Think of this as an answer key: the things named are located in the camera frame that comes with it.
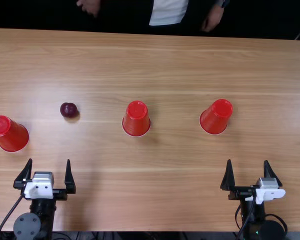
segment wood grain tabletop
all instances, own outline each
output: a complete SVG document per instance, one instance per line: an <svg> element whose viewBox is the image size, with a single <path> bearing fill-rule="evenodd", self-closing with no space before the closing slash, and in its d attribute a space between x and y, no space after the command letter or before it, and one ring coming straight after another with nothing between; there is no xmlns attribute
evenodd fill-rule
<svg viewBox="0 0 300 240"><path fill-rule="evenodd" d="M210 135L199 116L220 98L233 114ZM143 137L122 129L134 100ZM64 102L80 117L64 119ZM286 195L265 211L300 231L300 41L0 29L0 115L30 133L22 151L0 148L0 223L29 158L56 188L70 159L77 193L57 202L55 231L236 231L239 201L220 189L231 159L238 186L269 161Z"/></svg>

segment red cup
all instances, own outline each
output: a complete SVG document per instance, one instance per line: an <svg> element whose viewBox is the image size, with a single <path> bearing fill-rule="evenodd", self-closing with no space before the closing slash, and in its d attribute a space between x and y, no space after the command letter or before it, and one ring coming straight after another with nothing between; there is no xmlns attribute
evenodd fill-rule
<svg viewBox="0 0 300 240"><path fill-rule="evenodd" d="M233 112L232 104L226 99L218 99L200 116L200 125L209 134L222 133Z"/></svg>
<svg viewBox="0 0 300 240"><path fill-rule="evenodd" d="M7 152L23 149L29 141L28 130L7 116L0 116L0 147Z"/></svg>
<svg viewBox="0 0 300 240"><path fill-rule="evenodd" d="M130 102L122 120L123 130L133 137L146 134L150 128L148 108L142 101Z"/></svg>

